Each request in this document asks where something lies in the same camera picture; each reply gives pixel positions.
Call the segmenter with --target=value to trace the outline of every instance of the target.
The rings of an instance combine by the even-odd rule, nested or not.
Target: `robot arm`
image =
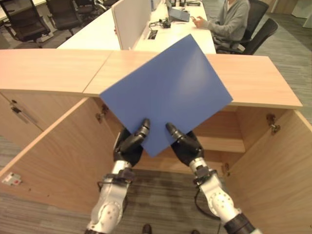
[[[189,166],[195,175],[194,183],[205,195],[210,211],[220,217],[229,234],[261,234],[244,214],[234,207],[231,197],[222,189],[216,170],[209,168],[204,160],[203,148],[193,132],[183,134],[173,124],[166,128],[176,140],[171,145],[178,159]]]
[[[100,182],[100,196],[92,209],[86,234],[110,234],[120,222],[124,200],[135,177],[132,167],[141,158],[141,143],[148,135],[149,129],[150,121],[145,119],[134,134],[131,135],[127,129],[119,133],[114,146],[115,164],[112,172]]]

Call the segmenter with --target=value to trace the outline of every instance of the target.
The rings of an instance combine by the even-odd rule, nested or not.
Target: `man's hand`
[[[193,23],[196,25],[197,28],[203,28],[205,23],[207,22],[206,20],[203,19],[202,16],[197,16],[197,19],[192,17]]]

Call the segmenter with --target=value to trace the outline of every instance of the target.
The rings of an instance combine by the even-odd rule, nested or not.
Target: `black shoe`
[[[145,224],[142,229],[142,234],[152,234],[152,227],[149,224]]]

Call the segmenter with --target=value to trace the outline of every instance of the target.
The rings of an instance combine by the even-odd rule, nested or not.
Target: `laptop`
[[[177,9],[173,9],[169,0],[166,0],[166,5],[167,5],[168,16],[169,16],[170,21],[184,21],[184,22],[190,21],[189,13],[180,11]]]

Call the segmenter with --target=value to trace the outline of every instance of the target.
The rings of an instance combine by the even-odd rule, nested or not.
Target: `desk cable port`
[[[158,30],[151,30],[147,39],[155,40],[157,32],[158,32]]]

